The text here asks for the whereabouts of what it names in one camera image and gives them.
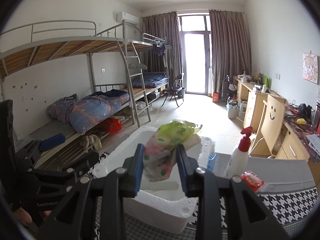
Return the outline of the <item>person's left hand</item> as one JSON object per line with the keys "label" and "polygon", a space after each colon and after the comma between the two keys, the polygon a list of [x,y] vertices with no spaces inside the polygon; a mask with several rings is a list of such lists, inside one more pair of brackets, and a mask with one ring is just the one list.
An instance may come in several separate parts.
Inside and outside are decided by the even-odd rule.
{"label": "person's left hand", "polygon": [[[46,220],[47,217],[52,213],[52,211],[43,211],[41,217],[43,220]],[[14,216],[16,217],[16,219],[23,224],[24,226],[28,226],[29,224],[32,223],[32,218],[29,215],[29,213],[27,213],[27,211],[25,211],[23,208],[19,208],[16,211],[13,212]]]}

